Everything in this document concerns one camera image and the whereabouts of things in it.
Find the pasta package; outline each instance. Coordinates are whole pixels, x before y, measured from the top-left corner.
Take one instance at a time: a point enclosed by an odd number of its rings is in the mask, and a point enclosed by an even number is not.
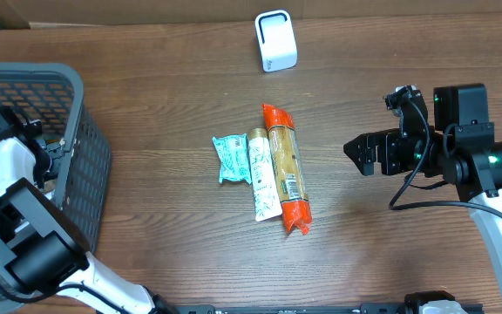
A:
[[[313,223],[313,217],[309,196],[303,183],[302,161],[295,139],[294,118],[284,110],[268,104],[262,105],[262,112],[268,129],[284,227],[290,232],[296,226],[306,235]]]

